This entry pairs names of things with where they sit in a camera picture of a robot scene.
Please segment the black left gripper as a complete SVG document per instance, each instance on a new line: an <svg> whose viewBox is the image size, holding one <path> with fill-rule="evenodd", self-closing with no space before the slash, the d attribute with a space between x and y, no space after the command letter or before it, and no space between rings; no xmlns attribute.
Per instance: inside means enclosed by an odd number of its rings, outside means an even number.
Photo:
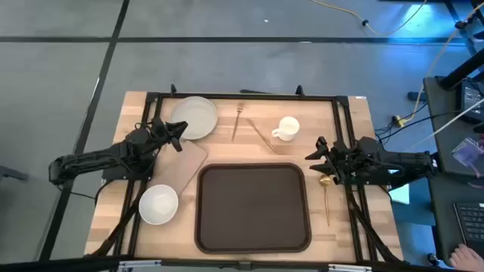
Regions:
<svg viewBox="0 0 484 272"><path fill-rule="evenodd" d="M182 151L179 139L187 127L188 123L186 121L174 123L164 122L159 116L152 118L150 123L150 129L155 142L160 146L171 144L177 152Z"/></svg>

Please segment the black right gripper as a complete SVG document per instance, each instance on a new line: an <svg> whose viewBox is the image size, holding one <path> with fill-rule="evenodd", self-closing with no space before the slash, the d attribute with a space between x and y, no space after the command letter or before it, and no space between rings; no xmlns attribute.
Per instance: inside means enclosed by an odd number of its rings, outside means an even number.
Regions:
<svg viewBox="0 0 484 272"><path fill-rule="evenodd" d="M365 184L362 174L362 138L354 142L354 147L347 147L343 141L334 141L329 152L329 160L322 164L311 165L309 168L326 176L333 175L335 184ZM326 139L318 137L315 143L316 151L306 157L306 160L316 160L328 153Z"/></svg>

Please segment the gold spoon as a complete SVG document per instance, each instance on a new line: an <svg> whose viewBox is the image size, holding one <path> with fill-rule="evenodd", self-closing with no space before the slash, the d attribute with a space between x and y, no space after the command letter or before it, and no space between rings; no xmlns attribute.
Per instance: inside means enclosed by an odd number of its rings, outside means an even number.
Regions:
<svg viewBox="0 0 484 272"><path fill-rule="evenodd" d="M323 187L324 191L324 208L325 208L325 216L327 220L327 226L330 226L330 205L328 199L327 189L331 183L331 179L327 175L322 175L319 180L320 185Z"/></svg>

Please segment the beige cloth napkin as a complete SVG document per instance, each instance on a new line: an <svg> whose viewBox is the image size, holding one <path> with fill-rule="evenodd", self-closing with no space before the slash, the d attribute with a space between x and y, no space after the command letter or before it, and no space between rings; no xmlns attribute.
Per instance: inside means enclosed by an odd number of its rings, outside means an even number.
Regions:
<svg viewBox="0 0 484 272"><path fill-rule="evenodd" d="M208 153L191 141L182 141L181 147L181 152L177 152L172 146L162 148L157 156L149 187L167 185L178 196L182 194L205 162Z"/></svg>

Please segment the ribbed grey-white plate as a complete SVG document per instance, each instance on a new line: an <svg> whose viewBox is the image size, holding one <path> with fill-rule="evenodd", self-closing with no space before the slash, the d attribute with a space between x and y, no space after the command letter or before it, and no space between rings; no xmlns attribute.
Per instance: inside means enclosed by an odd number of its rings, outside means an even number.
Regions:
<svg viewBox="0 0 484 272"><path fill-rule="evenodd" d="M215 105L204 97L186 97L179 101L170 113L170 122L185 121L188 127L182 134L186 140L206 137L216 127L218 112Z"/></svg>

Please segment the white ceramic mug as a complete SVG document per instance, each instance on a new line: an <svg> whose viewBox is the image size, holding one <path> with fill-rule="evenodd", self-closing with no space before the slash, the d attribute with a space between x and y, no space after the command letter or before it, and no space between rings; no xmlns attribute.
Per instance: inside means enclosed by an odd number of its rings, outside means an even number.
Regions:
<svg viewBox="0 0 484 272"><path fill-rule="evenodd" d="M299 127L300 124L296 118L285 116L280 120L278 127L271 132L271 136L283 141L291 141L298 133Z"/></svg>

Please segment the gold fork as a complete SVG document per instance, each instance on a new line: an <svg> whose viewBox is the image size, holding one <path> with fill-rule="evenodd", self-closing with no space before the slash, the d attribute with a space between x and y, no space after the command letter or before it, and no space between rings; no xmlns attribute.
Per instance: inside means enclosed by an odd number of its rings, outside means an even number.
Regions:
<svg viewBox="0 0 484 272"><path fill-rule="evenodd" d="M243 112L243 110L244 110L244 103L239 103L237 105L237 115L236 115L236 118L235 118L235 121L234 121L234 127L233 127L233 132L232 132L232 135L231 135L231 141L234 141L234 138L235 138L235 135L236 135L236 132L237 132L239 119L240 119L240 115Z"/></svg>

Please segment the gold knife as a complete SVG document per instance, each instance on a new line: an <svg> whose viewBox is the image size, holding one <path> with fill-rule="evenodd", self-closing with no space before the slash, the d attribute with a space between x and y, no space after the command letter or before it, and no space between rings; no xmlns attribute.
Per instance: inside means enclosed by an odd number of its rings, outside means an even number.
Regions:
<svg viewBox="0 0 484 272"><path fill-rule="evenodd" d="M254 131L258 134L258 136L261 137L261 139L264 141L264 143L271 149L273 153L277 153L276 149L271 145L269 140L262 134L262 132L256 127L255 123L253 122L252 119L247 118L247 122L249 125L254 129Z"/></svg>

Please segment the white ceramic bowl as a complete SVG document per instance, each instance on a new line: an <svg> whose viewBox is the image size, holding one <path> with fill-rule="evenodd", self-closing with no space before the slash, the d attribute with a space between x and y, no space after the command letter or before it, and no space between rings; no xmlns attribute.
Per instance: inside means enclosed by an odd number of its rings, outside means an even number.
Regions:
<svg viewBox="0 0 484 272"><path fill-rule="evenodd" d="M165 224L175 216L178 210L178 195L168 185L154 185L142 194L138 210L141 218L147 224Z"/></svg>

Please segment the dark brown plastic tray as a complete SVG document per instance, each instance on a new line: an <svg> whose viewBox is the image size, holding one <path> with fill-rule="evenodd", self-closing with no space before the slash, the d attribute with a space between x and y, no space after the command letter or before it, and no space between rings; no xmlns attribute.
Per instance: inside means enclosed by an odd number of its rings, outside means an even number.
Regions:
<svg viewBox="0 0 484 272"><path fill-rule="evenodd" d="M302 252L312 241L303 171L290 162L207 165L194 224L206 254Z"/></svg>

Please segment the black desk with keyboard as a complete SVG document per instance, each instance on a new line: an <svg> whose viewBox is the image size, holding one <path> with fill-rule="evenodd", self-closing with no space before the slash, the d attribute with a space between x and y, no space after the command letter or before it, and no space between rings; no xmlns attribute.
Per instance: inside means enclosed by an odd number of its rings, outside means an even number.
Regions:
<svg viewBox="0 0 484 272"><path fill-rule="evenodd" d="M478 185L469 176L440 174L429 179L429 187L436 221L433 228L436 255L450 264L451 253L459 244L464 244L454 204L484 202L484 185Z"/></svg>

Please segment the clear purple plastic bag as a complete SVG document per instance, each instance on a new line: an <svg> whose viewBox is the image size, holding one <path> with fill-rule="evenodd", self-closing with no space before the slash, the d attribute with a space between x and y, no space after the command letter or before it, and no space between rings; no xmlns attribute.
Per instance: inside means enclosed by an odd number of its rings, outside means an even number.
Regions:
<svg viewBox="0 0 484 272"><path fill-rule="evenodd" d="M471 167L481 156L484 156L484 140L465 138L452 151L451 155L460 164Z"/></svg>

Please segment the black electronic device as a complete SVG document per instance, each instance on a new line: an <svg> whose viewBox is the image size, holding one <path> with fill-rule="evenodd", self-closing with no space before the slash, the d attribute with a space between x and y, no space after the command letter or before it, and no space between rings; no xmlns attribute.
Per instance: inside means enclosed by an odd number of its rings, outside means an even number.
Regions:
<svg viewBox="0 0 484 272"><path fill-rule="evenodd" d="M472 80L464 81L461 84L461 109L467 110L480 100L484 99L484 83ZM466 112L462 117L466 122L484 122L484 102Z"/></svg>

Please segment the black keyboard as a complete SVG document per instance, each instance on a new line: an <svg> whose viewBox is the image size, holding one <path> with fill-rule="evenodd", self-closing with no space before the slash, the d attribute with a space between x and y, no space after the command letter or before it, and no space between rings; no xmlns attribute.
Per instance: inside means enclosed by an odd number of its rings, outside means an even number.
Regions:
<svg viewBox="0 0 484 272"><path fill-rule="evenodd" d="M464 244L484 258L484 202L454 204Z"/></svg>

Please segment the black stand leg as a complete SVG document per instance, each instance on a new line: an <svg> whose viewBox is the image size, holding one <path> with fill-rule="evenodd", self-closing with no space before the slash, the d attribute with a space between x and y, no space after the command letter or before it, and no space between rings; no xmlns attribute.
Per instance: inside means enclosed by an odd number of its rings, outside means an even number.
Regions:
<svg viewBox="0 0 484 272"><path fill-rule="evenodd" d="M484 0L469 0L473 10L455 23L455 30L464 38L471 57L439 80L439 86L451 90L462 82L484 81Z"/></svg>

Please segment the person's hand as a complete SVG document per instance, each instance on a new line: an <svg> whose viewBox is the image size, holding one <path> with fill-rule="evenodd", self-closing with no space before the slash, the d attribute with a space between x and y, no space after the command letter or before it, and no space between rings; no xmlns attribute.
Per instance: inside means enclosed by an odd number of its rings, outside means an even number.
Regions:
<svg viewBox="0 0 484 272"><path fill-rule="evenodd" d="M449 261L455 270L484 272L484 259L464 244L459 244L455 248Z"/></svg>

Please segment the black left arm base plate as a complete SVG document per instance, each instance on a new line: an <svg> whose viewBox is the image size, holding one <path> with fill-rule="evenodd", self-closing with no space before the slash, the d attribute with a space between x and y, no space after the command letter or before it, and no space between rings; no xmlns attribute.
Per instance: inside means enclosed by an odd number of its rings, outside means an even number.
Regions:
<svg viewBox="0 0 484 272"><path fill-rule="evenodd" d="M138 172L130 172L122 166L117 166L114 168L108 168L103 170L102 178L106 181L111 180L143 180L148 179L153 174L153 166L147 169L142 169Z"/></svg>

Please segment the black aluminium table frame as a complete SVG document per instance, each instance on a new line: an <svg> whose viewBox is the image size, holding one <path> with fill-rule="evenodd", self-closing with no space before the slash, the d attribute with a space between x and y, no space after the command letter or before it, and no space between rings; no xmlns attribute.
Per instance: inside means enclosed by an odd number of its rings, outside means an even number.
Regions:
<svg viewBox="0 0 484 272"><path fill-rule="evenodd" d="M345 190L329 185L330 226L327 226L324 191L320 175L312 171L306 157L315 150L315 142L323 136L328 142L338 135L354 131L357 137L373 135L368 102L364 97L351 97L347 106L334 107L319 96L299 97L276 94L210 94L219 120L211 134L197 141L207 153L207 163L230 162L292 162L298 165L306 180L312 241L308 248L296 253L261 253L208 255L194 242L194 219L197 180L192 179L181 193L181 204L172 221L154 226L140 223L135 255L140 258L186 259L207 261L276 261L276 262L345 262L355 261L355 250L349 221ZM237 105L244 103L234 141L231 141ZM291 141L271 136L285 116L296 118L299 131ZM264 143L247 122L269 140L277 153Z"/></svg>

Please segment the black rail with silver brackets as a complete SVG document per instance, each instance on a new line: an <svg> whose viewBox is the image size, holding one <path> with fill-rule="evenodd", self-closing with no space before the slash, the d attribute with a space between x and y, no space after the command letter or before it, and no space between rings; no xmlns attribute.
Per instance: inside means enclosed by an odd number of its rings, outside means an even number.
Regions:
<svg viewBox="0 0 484 272"><path fill-rule="evenodd" d="M317 272L466 272L441 267L424 267L405 262L357 261L356 263L276 262L276 261L207 261L186 259L146 259L130 255L86 256L57 260L0 264L0 272L99 272L140 267L217 267L241 271L255 269L308 269Z"/></svg>

